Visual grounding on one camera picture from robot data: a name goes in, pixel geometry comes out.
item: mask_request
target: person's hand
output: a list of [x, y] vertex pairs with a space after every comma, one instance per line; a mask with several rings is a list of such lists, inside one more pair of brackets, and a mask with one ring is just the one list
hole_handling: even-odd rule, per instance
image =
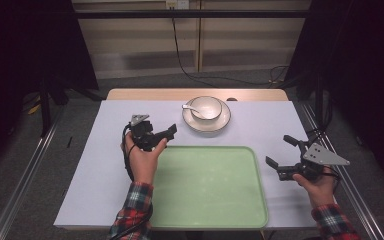
[[[331, 173], [332, 171], [325, 167], [325, 173]], [[317, 182], [312, 183], [300, 174], [294, 174], [292, 176], [299, 185], [303, 186], [308, 192], [310, 197], [310, 203], [313, 208], [335, 203], [333, 200], [333, 185], [335, 179], [331, 176], [322, 176]]]
[[[125, 141], [126, 146], [121, 143], [121, 148], [124, 149], [124, 147], [126, 147], [126, 151], [128, 152], [134, 145], [131, 132], [126, 134]], [[167, 139], [162, 139], [152, 152], [142, 151], [137, 146], [133, 147], [129, 158], [135, 182], [153, 183], [154, 174], [158, 165], [158, 156], [165, 149], [166, 144]]]

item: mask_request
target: green tray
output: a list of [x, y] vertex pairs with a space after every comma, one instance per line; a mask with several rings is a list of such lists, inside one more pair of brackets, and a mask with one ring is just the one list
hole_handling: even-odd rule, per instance
[[169, 146], [154, 186], [154, 229], [254, 230], [268, 221], [258, 163], [247, 147]]

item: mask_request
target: white spoon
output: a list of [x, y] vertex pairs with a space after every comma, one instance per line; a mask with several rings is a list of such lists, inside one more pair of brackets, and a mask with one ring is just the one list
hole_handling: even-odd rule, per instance
[[183, 105], [182, 105], [182, 108], [183, 108], [183, 109], [190, 109], [190, 110], [192, 110], [192, 111], [195, 111], [196, 113], [198, 113], [198, 115], [200, 115], [200, 118], [202, 118], [202, 119], [209, 119], [209, 118], [205, 117], [205, 116], [202, 114], [201, 111], [199, 111], [198, 109], [196, 109], [196, 108], [194, 108], [194, 107], [192, 107], [192, 106], [190, 106], [190, 105], [183, 104]]

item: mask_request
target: wall outlet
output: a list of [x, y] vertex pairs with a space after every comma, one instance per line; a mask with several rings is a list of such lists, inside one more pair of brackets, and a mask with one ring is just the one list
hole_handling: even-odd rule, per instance
[[177, 0], [166, 0], [166, 9], [177, 9]]
[[189, 0], [177, 0], [177, 9], [188, 10]]

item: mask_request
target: plaid shirt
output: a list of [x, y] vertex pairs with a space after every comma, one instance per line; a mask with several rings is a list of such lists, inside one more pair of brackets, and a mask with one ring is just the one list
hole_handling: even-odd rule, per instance
[[348, 218], [343, 214], [337, 204], [328, 204], [317, 207], [311, 212], [317, 222], [320, 235], [328, 240], [355, 240], [360, 239]]
[[[121, 209], [110, 229], [108, 238], [128, 229], [129, 227], [140, 222], [147, 214], [149, 206], [151, 205], [152, 185], [140, 182], [133, 182], [130, 184], [129, 193], [127, 194], [126, 201], [124, 202], [123, 209]], [[141, 227], [137, 231], [128, 234], [120, 239], [150, 239], [151, 224], [147, 222], [146, 227]]]
[[[129, 193], [117, 218], [114, 221], [109, 233], [109, 238], [117, 233], [140, 222], [146, 215], [151, 204], [152, 191], [154, 187], [146, 183], [133, 182], [130, 185]], [[358, 240], [360, 237], [351, 226], [347, 217], [342, 213], [336, 204], [323, 205], [313, 209], [311, 212], [320, 235], [327, 240]], [[142, 227], [121, 239], [123, 240], [149, 240], [151, 225], [148, 222]]]

